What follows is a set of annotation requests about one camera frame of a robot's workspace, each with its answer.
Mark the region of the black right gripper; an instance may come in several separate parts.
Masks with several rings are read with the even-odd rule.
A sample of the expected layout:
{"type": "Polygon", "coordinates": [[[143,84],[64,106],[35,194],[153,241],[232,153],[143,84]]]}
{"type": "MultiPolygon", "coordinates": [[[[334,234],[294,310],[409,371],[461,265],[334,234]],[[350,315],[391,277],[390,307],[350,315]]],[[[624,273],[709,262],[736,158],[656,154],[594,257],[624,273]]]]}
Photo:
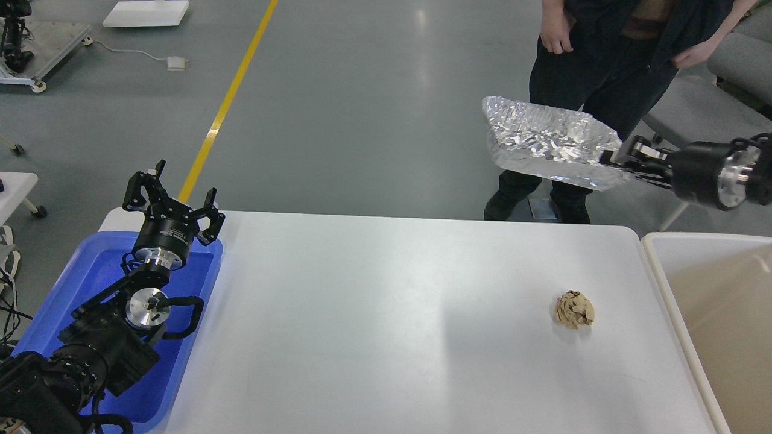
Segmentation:
{"type": "Polygon", "coordinates": [[[706,208],[730,211],[745,201],[762,204],[761,141],[695,141],[670,154],[634,136],[627,140],[626,156],[602,154],[600,163],[706,208]]]}

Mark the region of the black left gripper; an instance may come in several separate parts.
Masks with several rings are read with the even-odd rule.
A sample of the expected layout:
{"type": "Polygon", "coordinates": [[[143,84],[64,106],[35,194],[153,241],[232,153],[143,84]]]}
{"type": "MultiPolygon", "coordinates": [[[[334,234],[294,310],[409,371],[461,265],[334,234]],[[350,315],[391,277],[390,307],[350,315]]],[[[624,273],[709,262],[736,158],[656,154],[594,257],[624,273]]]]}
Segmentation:
{"type": "Polygon", "coordinates": [[[194,239],[210,245],[220,235],[226,216],[215,203],[212,187],[201,208],[171,205],[171,197],[160,181],[166,160],[153,170],[137,171],[130,177],[123,200],[128,212],[143,212],[144,221],[131,253],[143,263],[157,263],[168,269],[181,269],[188,261],[194,239]]]}

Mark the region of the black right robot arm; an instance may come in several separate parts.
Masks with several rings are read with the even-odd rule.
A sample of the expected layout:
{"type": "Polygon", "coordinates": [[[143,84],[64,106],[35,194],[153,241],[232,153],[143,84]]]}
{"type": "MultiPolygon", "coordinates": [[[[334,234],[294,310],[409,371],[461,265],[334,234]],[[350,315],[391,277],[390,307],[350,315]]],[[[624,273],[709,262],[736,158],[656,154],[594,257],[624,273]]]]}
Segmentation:
{"type": "Polygon", "coordinates": [[[770,134],[728,143],[694,141],[677,150],[634,136],[600,163],[626,171],[645,183],[668,189],[685,203],[730,211],[748,201],[771,200],[770,134]]]}

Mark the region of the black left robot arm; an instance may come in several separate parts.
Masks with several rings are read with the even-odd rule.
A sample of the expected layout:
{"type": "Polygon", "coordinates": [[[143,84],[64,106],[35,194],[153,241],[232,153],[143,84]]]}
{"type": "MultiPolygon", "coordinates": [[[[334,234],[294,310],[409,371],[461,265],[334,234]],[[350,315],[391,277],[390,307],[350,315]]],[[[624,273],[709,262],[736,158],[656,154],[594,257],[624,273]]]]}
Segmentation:
{"type": "Polygon", "coordinates": [[[129,418],[101,413],[100,402],[127,392],[160,362],[158,342],[196,332],[204,300],[170,297],[163,288],[186,266],[195,240],[215,242],[226,217],[214,187],[197,209],[168,195],[160,180],[165,165],[160,160],[128,181],[123,209],[144,221],[123,277],[72,311],[52,354],[23,351],[2,363],[3,433],[102,433],[106,425],[132,433],[129,418]]]}

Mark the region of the person's left hand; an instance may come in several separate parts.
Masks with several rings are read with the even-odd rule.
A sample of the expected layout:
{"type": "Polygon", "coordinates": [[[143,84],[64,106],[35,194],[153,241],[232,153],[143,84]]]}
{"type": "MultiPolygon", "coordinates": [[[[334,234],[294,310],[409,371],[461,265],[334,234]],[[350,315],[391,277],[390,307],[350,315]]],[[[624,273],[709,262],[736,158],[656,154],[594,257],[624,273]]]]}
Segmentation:
{"type": "Polygon", "coordinates": [[[714,54],[719,42],[709,39],[675,55],[671,63],[678,69],[689,69],[693,66],[705,63],[714,54]]]}

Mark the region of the person's right hand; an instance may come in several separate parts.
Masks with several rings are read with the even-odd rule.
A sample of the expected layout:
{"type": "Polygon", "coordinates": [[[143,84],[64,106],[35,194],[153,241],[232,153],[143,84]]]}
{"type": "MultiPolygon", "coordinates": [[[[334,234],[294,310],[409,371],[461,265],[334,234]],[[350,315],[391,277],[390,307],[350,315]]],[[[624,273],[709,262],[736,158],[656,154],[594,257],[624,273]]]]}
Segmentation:
{"type": "Polygon", "coordinates": [[[573,19],[565,1],[541,1],[540,41],[549,53],[560,55],[573,52],[570,32],[573,19]]]}

